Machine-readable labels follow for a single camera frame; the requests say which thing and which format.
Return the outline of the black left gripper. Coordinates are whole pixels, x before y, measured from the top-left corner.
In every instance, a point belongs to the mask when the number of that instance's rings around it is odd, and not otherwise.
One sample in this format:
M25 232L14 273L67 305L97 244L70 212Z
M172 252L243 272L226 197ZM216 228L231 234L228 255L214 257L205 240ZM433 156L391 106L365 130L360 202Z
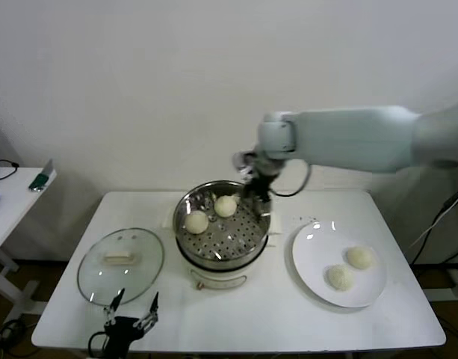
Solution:
M103 349L104 358L125 358L130 345L144 336L144 331L150 331L158 322L158 297L155 294L149 312L137 320L132 317L116 316L115 313L122 301L125 289L118 291L111 303L104 308L105 335L108 338Z

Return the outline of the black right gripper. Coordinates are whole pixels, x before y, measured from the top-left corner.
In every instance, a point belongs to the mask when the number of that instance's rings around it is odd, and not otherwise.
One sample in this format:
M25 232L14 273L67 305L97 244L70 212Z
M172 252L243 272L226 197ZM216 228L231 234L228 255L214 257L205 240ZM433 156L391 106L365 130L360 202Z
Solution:
M285 167L285 162L264 156L252 156L249 164L251 177L241 190L241 199L245 203L253 203L256 199L257 217L268 218L271 216L271 198L268 193L272 182L277 179Z

